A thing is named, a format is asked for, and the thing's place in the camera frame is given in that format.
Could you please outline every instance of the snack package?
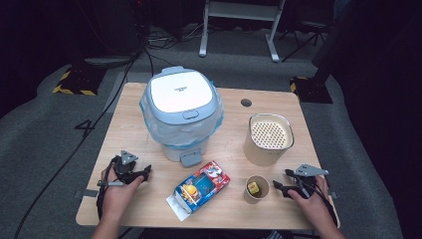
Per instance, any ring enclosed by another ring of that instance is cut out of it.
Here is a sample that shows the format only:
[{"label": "snack package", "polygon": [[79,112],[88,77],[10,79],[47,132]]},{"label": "snack package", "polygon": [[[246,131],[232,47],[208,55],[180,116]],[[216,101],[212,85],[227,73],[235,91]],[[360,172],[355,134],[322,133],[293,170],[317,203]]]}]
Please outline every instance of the snack package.
[{"label": "snack package", "polygon": [[183,221],[229,182],[230,177],[221,167],[215,161],[210,161],[177,185],[167,202]]}]

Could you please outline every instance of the strainer basket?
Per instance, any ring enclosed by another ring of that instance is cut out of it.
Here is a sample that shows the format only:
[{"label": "strainer basket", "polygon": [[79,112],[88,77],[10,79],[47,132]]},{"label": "strainer basket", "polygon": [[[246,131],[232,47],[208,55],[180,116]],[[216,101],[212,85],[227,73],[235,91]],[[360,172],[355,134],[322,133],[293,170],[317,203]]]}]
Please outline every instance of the strainer basket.
[{"label": "strainer basket", "polygon": [[256,114],[249,119],[243,150],[254,164],[273,165],[293,146],[295,138],[289,122],[274,114]]}]

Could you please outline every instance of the gray carpet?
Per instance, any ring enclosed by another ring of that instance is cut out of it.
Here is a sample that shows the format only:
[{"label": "gray carpet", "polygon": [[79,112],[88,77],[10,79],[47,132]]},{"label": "gray carpet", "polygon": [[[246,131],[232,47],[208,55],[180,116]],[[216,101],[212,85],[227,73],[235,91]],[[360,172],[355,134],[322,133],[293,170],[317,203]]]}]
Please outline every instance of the gray carpet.
[{"label": "gray carpet", "polygon": [[[264,40],[267,32],[246,34],[236,30],[211,34],[205,58],[198,57],[199,38],[170,49],[148,52],[154,56],[154,74],[162,68],[180,65],[203,73],[221,88],[289,92],[291,77],[311,77],[316,72],[311,59],[319,45],[306,46],[285,63],[275,64]],[[295,46],[293,35],[276,41],[281,57]],[[0,238],[13,238],[34,198],[83,138],[84,132],[74,127],[85,120],[95,121],[123,80],[124,67],[120,67],[106,72],[95,97],[53,94],[53,88],[67,67],[46,78],[34,100],[0,119],[3,180]],[[127,81],[147,82],[150,69],[147,55],[142,54],[130,69]],[[391,197],[348,119],[341,88],[333,77],[326,85],[333,99],[332,105],[301,106],[321,165],[330,172],[330,189],[338,195],[334,203],[341,221],[340,229],[347,238],[402,238]],[[113,109],[108,109],[36,203],[19,238],[90,237],[94,227],[76,223],[80,199],[75,198],[74,193],[88,183]],[[135,228],[124,238],[135,238],[141,230]]]}]

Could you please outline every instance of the wooden table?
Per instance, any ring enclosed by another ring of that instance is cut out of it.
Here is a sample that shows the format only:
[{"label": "wooden table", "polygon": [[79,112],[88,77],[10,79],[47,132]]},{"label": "wooden table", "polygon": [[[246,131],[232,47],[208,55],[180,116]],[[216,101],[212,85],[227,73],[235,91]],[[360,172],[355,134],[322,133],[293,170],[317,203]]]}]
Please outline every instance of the wooden table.
[{"label": "wooden table", "polygon": [[[139,157],[135,171],[152,164],[149,180],[142,183],[121,225],[137,227],[239,228],[239,229],[313,229],[290,198],[284,198],[273,186],[273,179],[291,183],[285,169],[297,169],[302,163],[320,167],[301,106],[292,93],[218,89],[223,99],[225,117],[221,127],[210,137],[207,151],[199,165],[184,168],[167,159],[145,126],[139,100],[146,84],[124,86],[103,147],[87,189],[98,190],[97,182],[109,161],[122,149]],[[241,105],[249,99],[248,108]],[[251,163],[243,152],[249,118],[253,114],[271,113],[285,117],[291,124],[295,144],[272,166]],[[229,185],[184,221],[179,221],[166,198],[174,187],[206,162],[215,160],[231,177]],[[269,195],[257,204],[243,198],[246,179],[265,176],[271,184]],[[97,225],[96,198],[85,197],[77,215],[81,225]]]}]

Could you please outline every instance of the paper cup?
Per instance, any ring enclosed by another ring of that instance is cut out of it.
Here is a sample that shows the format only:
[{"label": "paper cup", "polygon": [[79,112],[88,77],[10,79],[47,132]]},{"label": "paper cup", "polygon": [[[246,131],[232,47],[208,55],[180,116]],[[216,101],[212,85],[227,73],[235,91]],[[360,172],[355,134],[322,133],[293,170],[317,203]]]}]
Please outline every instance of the paper cup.
[{"label": "paper cup", "polygon": [[[248,185],[250,183],[256,183],[256,185],[251,184],[251,186],[258,186],[259,191],[257,193],[251,193]],[[270,183],[268,183],[267,179],[260,175],[253,175],[246,180],[245,183],[245,191],[243,193],[243,197],[248,203],[255,204],[264,199],[268,193],[270,192]]]}]

